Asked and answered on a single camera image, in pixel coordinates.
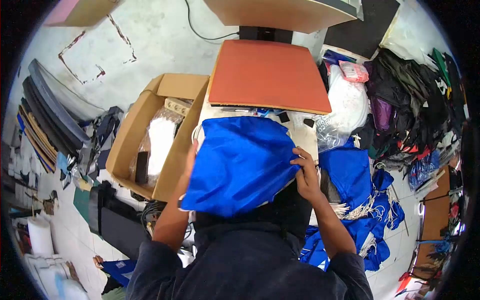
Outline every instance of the wooden board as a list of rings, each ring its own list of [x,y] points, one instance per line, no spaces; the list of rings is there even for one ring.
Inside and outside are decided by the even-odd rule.
[[[425,202],[422,240],[441,240],[440,230],[448,226],[450,197],[445,196]]]
[[[30,132],[35,133],[35,135],[38,137],[38,139],[41,141],[41,143],[44,145],[44,147],[52,154],[53,160],[56,161],[57,160],[57,150],[55,150],[55,148],[50,144],[50,141],[48,140],[47,135],[38,126],[38,124],[35,121],[35,118],[33,117],[33,114],[30,112],[27,115],[26,110],[23,107],[23,105],[20,105],[20,114],[21,114],[24,122],[26,121],[25,125],[29,127]]]
[[[341,0],[204,1],[226,26],[270,27],[310,34],[357,19],[357,9]]]
[[[28,130],[25,130],[24,131],[28,140],[30,141],[30,143],[32,143],[32,146],[33,148],[36,150],[36,152],[38,153],[38,155],[40,155],[40,157],[42,158],[40,161],[44,164],[46,164],[53,172],[55,172],[55,165],[49,160],[48,156],[45,154],[45,152],[40,148],[40,146],[35,142],[35,140],[33,139],[32,135],[30,134],[30,132]]]
[[[448,194],[448,191],[450,190],[450,173],[448,172],[448,166],[445,166],[442,169],[438,170],[438,174],[440,174],[442,170],[445,170],[445,174],[438,179],[438,188],[428,193],[428,195],[425,196],[426,200],[442,197]]]
[[[267,41],[223,43],[208,101],[212,105],[280,108],[322,115],[332,111],[308,49]]]
[[[25,125],[25,131],[28,131],[28,133],[30,134],[30,136],[32,137],[32,139],[35,141],[35,143],[41,148],[42,152],[50,159],[50,161],[53,163],[53,165],[55,165],[55,162],[57,161],[57,152],[56,151],[52,151],[51,149],[49,149],[39,138],[38,136],[35,134],[34,130],[32,129],[32,127],[30,126],[30,123],[28,122],[28,119],[25,117],[25,115],[23,114],[23,112],[20,110],[20,116],[22,117],[22,120],[24,122],[24,125]]]

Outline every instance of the open cardboard box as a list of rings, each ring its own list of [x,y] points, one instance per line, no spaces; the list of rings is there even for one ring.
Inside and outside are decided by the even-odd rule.
[[[209,76],[193,74],[162,74],[152,79],[140,93],[122,122],[108,155],[106,168],[123,187],[147,198],[167,202],[185,167],[185,158],[192,144],[192,131],[197,126]],[[138,153],[146,128],[166,97],[192,99],[192,107],[183,120],[154,189],[132,181],[130,162]]]

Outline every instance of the purple fabric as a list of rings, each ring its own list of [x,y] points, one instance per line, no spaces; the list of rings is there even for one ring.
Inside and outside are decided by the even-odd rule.
[[[370,98],[370,104],[372,105],[375,128],[380,131],[387,131],[390,128],[392,106],[376,96]]]

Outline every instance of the stacked boards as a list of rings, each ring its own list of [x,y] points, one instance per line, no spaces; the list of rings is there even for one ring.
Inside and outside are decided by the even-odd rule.
[[[47,135],[37,124],[33,113],[27,111],[23,105],[19,105],[17,120],[20,124],[20,128],[35,149],[45,171],[47,173],[55,172],[57,150],[51,145]]]

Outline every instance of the cardboard box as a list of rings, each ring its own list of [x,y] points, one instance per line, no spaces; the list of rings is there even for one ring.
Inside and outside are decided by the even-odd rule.
[[[167,73],[150,81],[123,120],[108,155],[106,168],[116,182],[145,198],[169,200],[183,173],[185,158],[192,144],[192,131],[200,117],[209,78],[206,75]],[[175,136],[155,188],[150,189],[130,179],[129,165],[138,153],[147,126],[167,97],[192,99],[193,103]]]
[[[48,26],[94,26],[109,14],[117,0],[61,0],[48,15]]]

